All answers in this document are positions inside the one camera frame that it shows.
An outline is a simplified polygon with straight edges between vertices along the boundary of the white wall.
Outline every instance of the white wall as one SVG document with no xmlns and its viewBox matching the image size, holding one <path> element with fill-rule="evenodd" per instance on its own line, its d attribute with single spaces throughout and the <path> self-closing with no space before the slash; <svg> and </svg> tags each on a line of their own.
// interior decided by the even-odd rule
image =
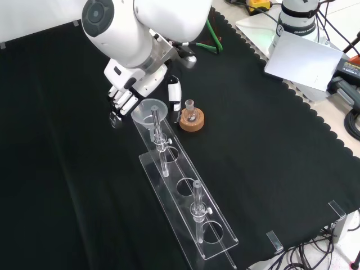
<svg viewBox="0 0 360 270">
<path fill-rule="evenodd" d="M 81 18 L 86 0 L 0 0 L 0 42 Z"/>
</svg>

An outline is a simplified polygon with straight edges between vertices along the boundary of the white paper card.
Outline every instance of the white paper card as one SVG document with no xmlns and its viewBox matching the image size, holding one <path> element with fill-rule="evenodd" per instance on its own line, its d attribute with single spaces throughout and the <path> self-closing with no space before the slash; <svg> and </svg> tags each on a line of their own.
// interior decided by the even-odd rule
<svg viewBox="0 0 360 270">
<path fill-rule="evenodd" d="M 325 92 L 342 55 L 342 51 L 283 32 L 265 72 Z"/>
</svg>

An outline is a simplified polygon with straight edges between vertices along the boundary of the yellow device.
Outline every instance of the yellow device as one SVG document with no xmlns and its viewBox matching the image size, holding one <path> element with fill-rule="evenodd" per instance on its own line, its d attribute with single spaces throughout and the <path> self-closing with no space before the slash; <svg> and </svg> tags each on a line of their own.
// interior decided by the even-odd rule
<svg viewBox="0 0 360 270">
<path fill-rule="evenodd" d="M 271 8 L 270 0 L 246 0 L 246 4 L 256 7 L 262 11 L 268 11 Z M 258 14 L 259 12 L 251 7 L 246 7 L 250 16 Z"/>
</svg>

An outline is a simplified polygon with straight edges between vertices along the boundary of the small vial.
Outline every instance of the small vial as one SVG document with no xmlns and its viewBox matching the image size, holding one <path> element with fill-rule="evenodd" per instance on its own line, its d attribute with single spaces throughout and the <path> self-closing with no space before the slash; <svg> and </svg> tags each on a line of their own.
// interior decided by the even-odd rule
<svg viewBox="0 0 360 270">
<path fill-rule="evenodd" d="M 199 119 L 199 112 L 194 107 L 194 101 L 187 100 L 185 101 L 185 105 L 186 110 L 184 112 L 184 118 L 190 123 L 197 121 L 197 119 Z"/>
</svg>

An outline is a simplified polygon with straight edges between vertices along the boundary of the acrylic bracket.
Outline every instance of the acrylic bracket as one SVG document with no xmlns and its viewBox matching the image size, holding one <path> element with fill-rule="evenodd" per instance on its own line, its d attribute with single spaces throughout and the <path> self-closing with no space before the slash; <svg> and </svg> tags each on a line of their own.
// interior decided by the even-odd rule
<svg viewBox="0 0 360 270">
<path fill-rule="evenodd" d="M 335 200 L 330 201 L 329 206 L 331 206 L 334 212 L 339 216 L 339 219 L 337 222 L 335 222 L 335 228 L 332 232 L 334 235 L 332 240 L 335 244 L 337 244 L 347 234 L 348 229 L 350 229 L 350 224 L 355 212 L 346 214 L 346 212 L 343 211 L 343 209 L 335 202 Z"/>
<path fill-rule="evenodd" d="M 274 255 L 278 255 L 278 254 L 282 253 L 282 251 L 284 250 L 284 247 L 280 243 L 280 241 L 277 238 L 277 236 L 275 235 L 274 231 L 268 232 L 266 235 L 269 237 L 269 240 L 271 241 L 274 248 L 276 249 L 276 252 L 274 253 Z"/>
<path fill-rule="evenodd" d="M 236 269 L 238 244 L 218 205 L 165 119 L 166 105 L 143 100 L 132 112 L 148 149 L 140 162 L 193 270 Z"/>
</svg>

